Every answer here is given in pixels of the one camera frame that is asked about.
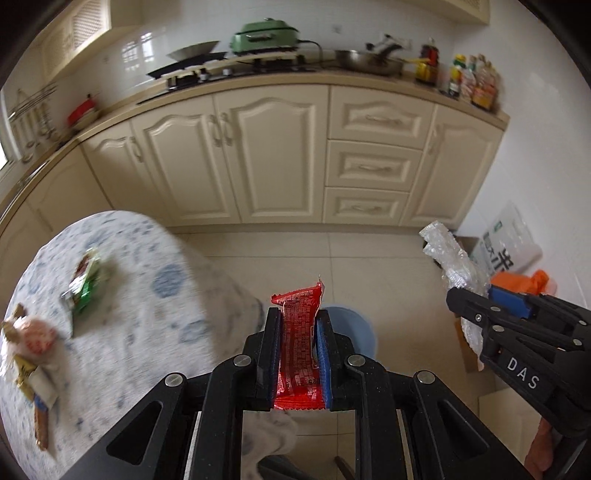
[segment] cabinet handle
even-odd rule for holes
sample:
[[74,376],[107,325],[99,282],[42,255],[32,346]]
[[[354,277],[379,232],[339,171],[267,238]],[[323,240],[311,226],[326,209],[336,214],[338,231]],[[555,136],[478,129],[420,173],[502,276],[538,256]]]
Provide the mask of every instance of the cabinet handle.
[[232,125],[230,124],[230,118],[228,117],[227,113],[223,113],[222,116],[222,131],[223,131],[223,136],[224,139],[226,140],[226,145],[230,146],[232,145],[232,137],[233,137],[233,131],[232,131]]
[[130,137],[129,142],[131,143],[131,152],[134,154],[134,157],[137,158],[138,162],[144,163],[144,159],[142,158],[142,152],[139,149],[139,145],[135,140],[135,137]]
[[209,123],[209,134],[213,138],[213,144],[216,147],[222,146],[222,133],[220,132],[220,126],[217,122],[215,115],[210,115],[209,119],[207,120]]
[[431,145],[429,146],[428,154],[432,155],[435,151],[435,147],[437,146],[437,139],[439,138],[441,130],[441,125],[436,125],[435,130],[433,130],[433,135],[431,136]]
[[402,125],[404,122],[399,118],[388,118],[386,116],[365,115],[365,119],[370,122],[378,122],[380,124],[394,124],[396,126]]
[[363,205],[351,205],[350,208],[351,210],[363,213],[378,213],[382,211],[382,208],[377,205],[373,207],[364,207]]
[[45,217],[45,215],[43,215],[43,212],[41,211],[41,209],[40,209],[40,208],[38,208],[38,209],[37,209],[37,215],[39,216],[39,218],[41,219],[41,221],[42,221],[43,223],[45,223],[45,226],[46,226],[47,228],[49,228],[49,231],[50,231],[51,233],[53,233],[53,228],[51,227],[51,224],[49,223],[49,220],[47,220],[47,218]]
[[375,167],[372,165],[357,165],[357,170],[365,170],[365,171],[373,171],[373,172],[379,172],[379,171],[383,171],[385,172],[389,172],[392,171],[392,167]]

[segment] snack wrapper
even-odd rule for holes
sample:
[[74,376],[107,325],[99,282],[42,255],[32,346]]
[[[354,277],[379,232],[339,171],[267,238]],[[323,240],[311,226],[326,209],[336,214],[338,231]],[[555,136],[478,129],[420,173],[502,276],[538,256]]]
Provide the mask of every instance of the snack wrapper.
[[25,394],[25,397],[32,402],[35,399],[35,392],[28,384],[27,379],[29,378],[29,375],[37,369],[37,366],[20,355],[14,356],[14,364],[18,371],[17,387],[20,388]]
[[271,302],[283,313],[281,359],[275,408],[311,410],[324,408],[320,372],[312,357],[314,321],[324,285],[273,295]]
[[4,320],[0,348],[0,377],[6,376],[15,355],[37,365],[43,363],[46,354],[55,344],[56,337],[56,330],[37,316],[29,315],[15,319],[13,314],[10,319]]
[[95,295],[102,277],[101,261],[98,252],[89,248],[76,267],[68,289],[61,294],[63,304],[73,314],[78,314],[86,308]]
[[49,409],[40,397],[35,396],[35,440],[41,451],[49,447]]

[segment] gas stove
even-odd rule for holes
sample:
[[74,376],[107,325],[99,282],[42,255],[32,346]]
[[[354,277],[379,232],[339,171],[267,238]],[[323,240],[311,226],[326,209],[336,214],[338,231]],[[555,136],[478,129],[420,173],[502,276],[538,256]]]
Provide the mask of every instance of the gas stove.
[[207,65],[198,64],[199,66],[191,69],[191,66],[181,66],[180,69],[172,70],[173,64],[168,67],[150,72],[148,75],[157,79],[166,76],[165,89],[147,99],[138,102],[138,105],[149,102],[155,98],[168,95],[179,90],[184,90],[204,83],[217,82],[224,79],[245,77],[250,75],[261,75],[266,73],[286,73],[286,72],[316,72],[317,69],[311,67],[306,62],[304,55],[292,55],[285,58],[276,57],[261,57],[248,56],[238,57],[236,59],[220,59],[220,61],[210,61]]

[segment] drawer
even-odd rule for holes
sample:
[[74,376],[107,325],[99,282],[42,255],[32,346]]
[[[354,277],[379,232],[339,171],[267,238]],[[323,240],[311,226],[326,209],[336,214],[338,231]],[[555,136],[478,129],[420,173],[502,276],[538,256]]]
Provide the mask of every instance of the drawer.
[[398,225],[407,193],[326,187],[324,223]]
[[423,149],[434,105],[425,100],[353,87],[332,87],[329,138]]
[[412,148],[329,140],[326,185],[409,192],[422,154]]

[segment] white cloth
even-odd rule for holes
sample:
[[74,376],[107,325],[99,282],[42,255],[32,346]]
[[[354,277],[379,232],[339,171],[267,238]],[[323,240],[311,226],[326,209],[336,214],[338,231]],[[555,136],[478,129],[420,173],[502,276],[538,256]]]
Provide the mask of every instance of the white cloth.
[[[60,303],[80,258],[95,247],[108,266],[103,296],[76,319]],[[7,315],[22,303],[60,334],[50,375],[59,392],[50,410],[47,452],[35,444],[33,408],[0,380],[0,409],[18,463],[31,480],[54,480],[170,372],[193,377],[240,353],[264,324],[261,302],[153,220],[131,212],[83,219],[41,248],[23,273]],[[243,475],[293,445],[283,413],[245,416]]]

